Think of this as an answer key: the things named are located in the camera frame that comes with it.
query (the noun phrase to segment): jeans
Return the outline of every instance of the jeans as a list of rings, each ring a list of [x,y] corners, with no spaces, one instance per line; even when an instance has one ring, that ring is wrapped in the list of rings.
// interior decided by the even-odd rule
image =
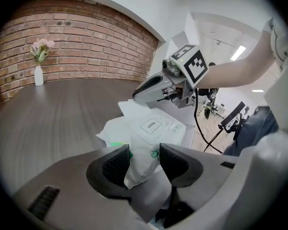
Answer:
[[[255,146],[259,140],[278,131],[276,120],[268,106],[259,106],[243,123],[237,139],[229,145],[223,155],[239,156],[244,148]]]

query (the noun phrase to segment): person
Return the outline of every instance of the person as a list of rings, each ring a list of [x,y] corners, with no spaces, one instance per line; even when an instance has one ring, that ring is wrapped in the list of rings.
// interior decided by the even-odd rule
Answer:
[[[288,30],[270,19],[253,51],[244,59],[210,66],[198,88],[226,88],[247,85],[258,80],[276,61],[280,72],[288,64]],[[224,155],[239,156],[242,150],[255,146],[264,136],[278,131],[278,124],[266,103],[243,123],[237,139]]]

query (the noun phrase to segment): table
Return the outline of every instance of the table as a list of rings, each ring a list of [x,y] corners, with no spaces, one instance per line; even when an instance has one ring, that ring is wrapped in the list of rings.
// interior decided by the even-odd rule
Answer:
[[[117,103],[130,99],[138,85],[130,80],[73,79],[21,89],[0,110],[0,177],[8,194],[59,160],[105,147],[96,134],[108,120],[122,116]],[[178,109],[170,101],[149,106],[187,124],[183,145],[190,147],[194,108]],[[132,207],[149,221],[171,185],[162,171],[132,190],[139,195]]]

